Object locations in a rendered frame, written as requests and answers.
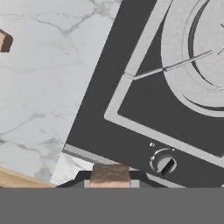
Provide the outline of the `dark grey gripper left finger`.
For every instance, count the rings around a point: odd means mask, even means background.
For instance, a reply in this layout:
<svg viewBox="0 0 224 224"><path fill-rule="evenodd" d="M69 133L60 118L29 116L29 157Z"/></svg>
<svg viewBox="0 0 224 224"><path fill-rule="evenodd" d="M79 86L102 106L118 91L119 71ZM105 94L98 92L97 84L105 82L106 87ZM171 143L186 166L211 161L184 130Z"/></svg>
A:
<svg viewBox="0 0 224 224"><path fill-rule="evenodd" d="M58 185L58 188L69 188L69 187L83 188L84 181L90 180L90 177L91 177L91 171L79 171L74 179L69 180L61 185Z"/></svg>

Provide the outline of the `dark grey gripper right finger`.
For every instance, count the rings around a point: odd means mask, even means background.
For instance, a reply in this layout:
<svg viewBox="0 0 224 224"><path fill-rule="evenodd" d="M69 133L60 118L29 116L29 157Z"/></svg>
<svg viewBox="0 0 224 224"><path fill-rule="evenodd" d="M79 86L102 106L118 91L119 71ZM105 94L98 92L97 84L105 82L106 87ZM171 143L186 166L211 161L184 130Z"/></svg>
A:
<svg viewBox="0 0 224 224"><path fill-rule="evenodd" d="M165 185L161 185L151 179L149 179L145 172L142 171L130 171L130 183L132 188L165 188Z"/></svg>

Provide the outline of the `silver and black hob knob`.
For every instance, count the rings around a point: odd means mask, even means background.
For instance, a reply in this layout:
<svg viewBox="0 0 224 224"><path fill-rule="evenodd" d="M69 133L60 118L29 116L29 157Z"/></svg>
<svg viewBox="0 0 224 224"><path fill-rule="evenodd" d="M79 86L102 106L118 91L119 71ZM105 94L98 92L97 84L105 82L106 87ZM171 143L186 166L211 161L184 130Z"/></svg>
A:
<svg viewBox="0 0 224 224"><path fill-rule="evenodd" d="M150 168L158 176L164 177L172 173L177 168L177 160L174 157L173 148L163 148L157 150L150 158Z"/></svg>

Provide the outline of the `light wooden cupboard front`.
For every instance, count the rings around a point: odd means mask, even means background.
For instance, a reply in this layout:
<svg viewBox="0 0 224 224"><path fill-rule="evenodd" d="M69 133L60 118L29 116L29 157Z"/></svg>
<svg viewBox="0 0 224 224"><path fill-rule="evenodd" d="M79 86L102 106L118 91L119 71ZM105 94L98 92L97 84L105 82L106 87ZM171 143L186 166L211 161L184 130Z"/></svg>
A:
<svg viewBox="0 0 224 224"><path fill-rule="evenodd" d="M37 178L24 175L0 167L0 187L4 188L55 188L56 185L41 181Z"/></svg>

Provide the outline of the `black hob with grey grate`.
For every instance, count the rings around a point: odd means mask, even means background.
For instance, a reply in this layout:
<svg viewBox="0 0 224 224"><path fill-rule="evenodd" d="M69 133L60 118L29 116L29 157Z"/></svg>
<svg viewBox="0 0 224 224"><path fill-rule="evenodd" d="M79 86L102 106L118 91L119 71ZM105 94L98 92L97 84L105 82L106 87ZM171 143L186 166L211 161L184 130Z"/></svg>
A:
<svg viewBox="0 0 224 224"><path fill-rule="evenodd" d="M122 0L64 151L224 187L224 0ZM173 148L164 177L150 158Z"/></svg>

